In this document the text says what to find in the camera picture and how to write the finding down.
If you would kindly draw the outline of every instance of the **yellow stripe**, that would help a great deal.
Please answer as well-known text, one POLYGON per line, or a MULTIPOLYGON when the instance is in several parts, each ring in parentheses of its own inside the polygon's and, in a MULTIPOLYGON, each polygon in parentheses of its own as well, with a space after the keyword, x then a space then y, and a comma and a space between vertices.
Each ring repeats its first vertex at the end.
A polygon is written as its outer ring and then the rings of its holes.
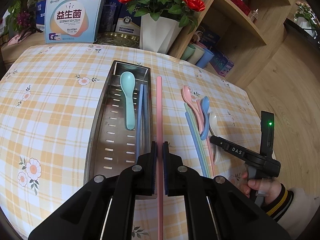
POLYGON ((279 201, 279 203, 278 203, 275 207, 273 207, 271 210, 269 210, 269 211, 267 212, 267 215, 268 215, 268 216, 271 216, 274 212, 276 212, 277 209, 278 209, 279 207, 281 207, 281 205, 284 203, 284 201, 285 201, 285 199, 287 198, 287 196, 288 196, 288 191, 285 190, 284 196, 282 197, 282 199, 279 201))

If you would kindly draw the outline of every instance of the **green cup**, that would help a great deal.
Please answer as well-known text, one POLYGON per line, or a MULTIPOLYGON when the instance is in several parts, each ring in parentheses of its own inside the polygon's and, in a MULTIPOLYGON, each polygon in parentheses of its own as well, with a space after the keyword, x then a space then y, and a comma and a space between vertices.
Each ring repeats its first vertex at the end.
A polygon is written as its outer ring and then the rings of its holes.
POLYGON ((196 50, 196 47, 193 44, 189 43, 186 49, 184 50, 180 59, 187 60, 196 50))

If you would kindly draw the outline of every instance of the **planter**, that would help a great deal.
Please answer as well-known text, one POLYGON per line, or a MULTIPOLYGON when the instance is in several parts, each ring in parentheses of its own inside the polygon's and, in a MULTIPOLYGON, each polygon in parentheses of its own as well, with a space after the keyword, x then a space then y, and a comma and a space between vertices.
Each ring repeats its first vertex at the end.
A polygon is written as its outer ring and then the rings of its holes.
MULTIPOLYGON (((298 17, 297 20, 297 25, 300 26, 301 28, 304 29, 312 29, 312 26, 309 24, 309 22, 303 18, 303 17, 298 17)), ((316 32, 312 30, 305 30, 307 33, 309 33, 312 37, 316 36, 316 32)))
POLYGON ((182 28, 179 22, 160 17, 154 21, 150 14, 141 17, 140 49, 167 54, 182 28))

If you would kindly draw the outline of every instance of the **silver bolt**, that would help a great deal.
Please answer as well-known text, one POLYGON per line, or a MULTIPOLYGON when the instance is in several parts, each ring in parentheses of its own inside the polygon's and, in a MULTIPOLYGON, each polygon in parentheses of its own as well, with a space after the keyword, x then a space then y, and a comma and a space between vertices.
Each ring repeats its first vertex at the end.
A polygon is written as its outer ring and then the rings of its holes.
POLYGON ((96 182, 96 183, 100 183, 100 182, 103 182, 104 178, 103 178, 103 176, 101 176, 101 175, 97 175, 97 176, 94 177, 93 180, 94 180, 94 182, 96 182))
POLYGON ((133 171, 141 171, 142 167, 140 165, 134 165, 134 166, 132 166, 132 170, 133 171))
POLYGON ((223 184, 226 182, 226 179, 222 176, 216 177, 216 183, 223 184))
POLYGON ((180 172, 186 172, 188 170, 188 168, 186 166, 179 166, 178 167, 178 171, 180 172))

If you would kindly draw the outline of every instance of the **clear tape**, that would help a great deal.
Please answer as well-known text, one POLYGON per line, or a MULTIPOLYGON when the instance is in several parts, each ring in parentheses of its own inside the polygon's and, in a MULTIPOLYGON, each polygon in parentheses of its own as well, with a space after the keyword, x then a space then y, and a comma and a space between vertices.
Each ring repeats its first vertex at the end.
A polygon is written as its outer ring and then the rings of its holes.
POLYGON ((269 196, 269 191, 272 187, 272 183, 273 183, 273 179, 265 179, 263 178, 261 180, 261 183, 260 183, 260 187, 259 187, 259 190, 257 191, 256 193, 256 196, 263 196, 263 197, 267 197, 269 196))

